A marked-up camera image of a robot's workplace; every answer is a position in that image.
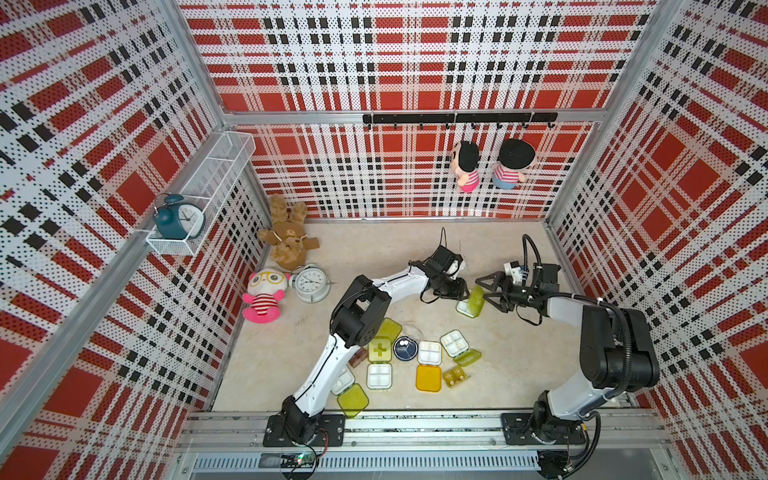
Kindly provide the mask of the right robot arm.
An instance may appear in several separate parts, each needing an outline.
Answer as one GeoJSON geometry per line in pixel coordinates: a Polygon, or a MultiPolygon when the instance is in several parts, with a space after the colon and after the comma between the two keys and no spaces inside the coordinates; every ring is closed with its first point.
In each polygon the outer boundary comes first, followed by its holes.
{"type": "Polygon", "coordinates": [[[484,299],[503,313],[518,307],[580,330],[579,369],[564,384],[544,391],[526,428],[553,444],[575,433],[596,410],[626,392],[657,384],[660,367],[643,312],[605,300],[560,291],[557,264],[518,264],[480,277],[484,299]]]}

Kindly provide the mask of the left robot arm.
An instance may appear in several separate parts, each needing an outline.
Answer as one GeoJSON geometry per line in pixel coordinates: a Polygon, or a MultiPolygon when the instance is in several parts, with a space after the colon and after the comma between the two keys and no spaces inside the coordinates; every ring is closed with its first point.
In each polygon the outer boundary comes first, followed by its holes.
{"type": "Polygon", "coordinates": [[[391,303],[431,292],[434,300],[465,300],[467,283],[459,276],[463,257],[440,245],[425,260],[410,261],[393,275],[357,276],[331,313],[329,336],[319,359],[301,387],[282,402],[284,431],[297,443],[308,443],[319,430],[331,388],[361,347],[378,333],[391,303]]]}

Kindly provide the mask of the green pillbox white tray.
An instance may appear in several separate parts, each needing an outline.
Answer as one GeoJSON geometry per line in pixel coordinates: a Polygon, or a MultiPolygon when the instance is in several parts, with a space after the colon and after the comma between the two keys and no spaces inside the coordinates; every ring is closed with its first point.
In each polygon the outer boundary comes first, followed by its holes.
{"type": "Polygon", "coordinates": [[[460,300],[456,305],[456,311],[468,318],[477,318],[480,316],[485,305],[484,289],[476,285],[470,292],[467,299],[460,300]]]}

